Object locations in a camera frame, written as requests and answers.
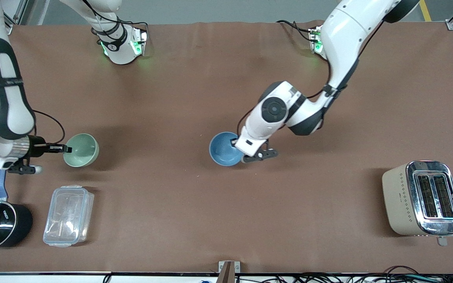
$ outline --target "black pot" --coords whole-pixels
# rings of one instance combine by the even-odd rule
[[[27,207],[6,201],[6,171],[0,170],[0,247],[11,247],[31,230],[33,217]]]

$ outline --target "green bowl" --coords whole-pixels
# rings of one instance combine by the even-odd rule
[[[99,155],[99,144],[89,134],[77,134],[68,140],[71,153],[64,153],[64,161],[71,167],[84,167],[92,164]]]

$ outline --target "toaster slot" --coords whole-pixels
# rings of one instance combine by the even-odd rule
[[[438,217],[438,211],[435,205],[435,196],[431,189],[431,183],[429,182],[429,176],[419,175],[417,176],[419,181],[419,187],[422,196],[422,204],[424,204],[424,215],[426,217]]]
[[[452,200],[448,192],[448,183],[446,178],[442,175],[433,176],[435,181],[436,193],[438,194],[438,200],[442,209],[442,215],[445,218],[453,218],[453,206]]]

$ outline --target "plastic container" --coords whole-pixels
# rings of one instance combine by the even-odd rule
[[[94,194],[81,186],[63,186],[53,191],[43,242],[69,247],[87,238]]]

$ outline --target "blue pot handle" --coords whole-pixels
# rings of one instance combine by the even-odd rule
[[[8,193],[5,188],[6,170],[0,169],[0,200],[7,201]]]

